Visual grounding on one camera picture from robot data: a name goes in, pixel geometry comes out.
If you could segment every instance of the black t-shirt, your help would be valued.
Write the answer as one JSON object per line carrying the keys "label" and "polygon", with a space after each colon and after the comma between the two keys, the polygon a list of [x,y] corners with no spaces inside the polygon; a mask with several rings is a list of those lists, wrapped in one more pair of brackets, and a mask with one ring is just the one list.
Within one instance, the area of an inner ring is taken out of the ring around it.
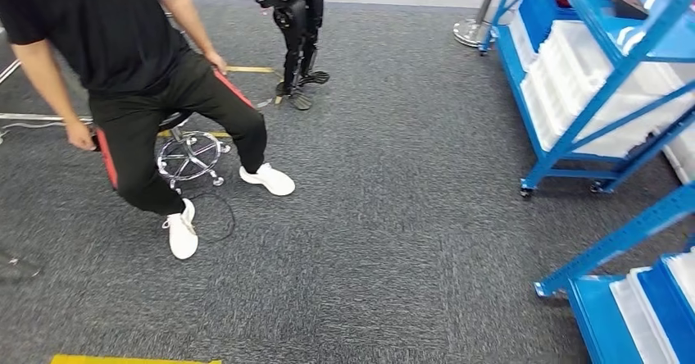
{"label": "black t-shirt", "polygon": [[0,0],[11,43],[47,39],[92,93],[140,93],[189,46],[158,0]]}

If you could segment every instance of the black track pants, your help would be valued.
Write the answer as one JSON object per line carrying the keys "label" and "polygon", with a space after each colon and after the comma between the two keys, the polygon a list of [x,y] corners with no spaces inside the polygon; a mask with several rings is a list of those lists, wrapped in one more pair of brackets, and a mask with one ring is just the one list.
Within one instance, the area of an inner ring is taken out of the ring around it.
{"label": "black track pants", "polygon": [[159,125],[174,111],[193,111],[225,128],[249,173],[263,164],[263,116],[222,74],[186,52],[168,82],[149,95],[89,99],[109,178],[133,206],[160,215],[180,213],[184,202],[159,175],[154,158]]}

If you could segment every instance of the yellow floor marking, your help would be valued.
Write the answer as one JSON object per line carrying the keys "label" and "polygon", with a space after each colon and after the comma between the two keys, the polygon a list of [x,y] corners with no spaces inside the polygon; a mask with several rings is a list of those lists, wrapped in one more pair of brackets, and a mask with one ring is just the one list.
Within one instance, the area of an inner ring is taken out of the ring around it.
{"label": "yellow floor marking", "polygon": [[222,364],[221,360],[213,362],[185,362],[176,360],[149,360],[147,358],[88,357],[57,354],[51,364]]}
{"label": "yellow floor marking", "polygon": [[[232,137],[227,132],[207,132],[207,133],[212,134],[213,136],[215,136],[217,138],[223,138],[223,139],[227,139],[229,137]],[[158,136],[159,137],[171,137],[171,133],[169,133],[169,130],[165,130],[165,131],[161,132]]]}
{"label": "yellow floor marking", "polygon": [[264,66],[227,66],[227,70],[245,73],[275,73],[275,69],[272,67]]}

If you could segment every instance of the black robot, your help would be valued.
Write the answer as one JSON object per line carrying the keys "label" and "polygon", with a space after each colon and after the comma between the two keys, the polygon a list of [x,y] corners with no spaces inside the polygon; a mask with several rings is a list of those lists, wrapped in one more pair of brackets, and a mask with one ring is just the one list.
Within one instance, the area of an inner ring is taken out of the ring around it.
{"label": "black robot", "polygon": [[302,92],[305,84],[325,84],[330,76],[313,71],[316,43],[323,23],[324,0],[256,0],[263,8],[273,7],[273,18],[284,35],[287,55],[284,79],[276,94],[298,110],[311,108],[311,100]]}

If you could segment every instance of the stool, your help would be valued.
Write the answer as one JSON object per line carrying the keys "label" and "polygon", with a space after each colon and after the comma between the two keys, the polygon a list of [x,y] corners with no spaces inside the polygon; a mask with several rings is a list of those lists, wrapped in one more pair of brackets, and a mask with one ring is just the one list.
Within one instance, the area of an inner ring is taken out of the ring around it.
{"label": "stool", "polygon": [[[202,131],[182,132],[181,126],[186,123],[191,114],[188,111],[174,112],[159,125],[160,133],[168,130],[172,137],[161,147],[157,155],[159,173],[168,179],[169,186],[179,193],[181,190],[176,188],[177,182],[195,180],[205,174],[212,177],[213,185],[222,185],[225,179],[218,176],[213,169],[217,161],[220,160],[221,154],[232,149],[210,133]],[[201,161],[201,157],[206,156],[207,153],[211,153],[212,158],[205,163]],[[180,162],[180,165],[178,167],[173,166],[174,161]],[[194,167],[194,171],[186,172],[188,166]]]}

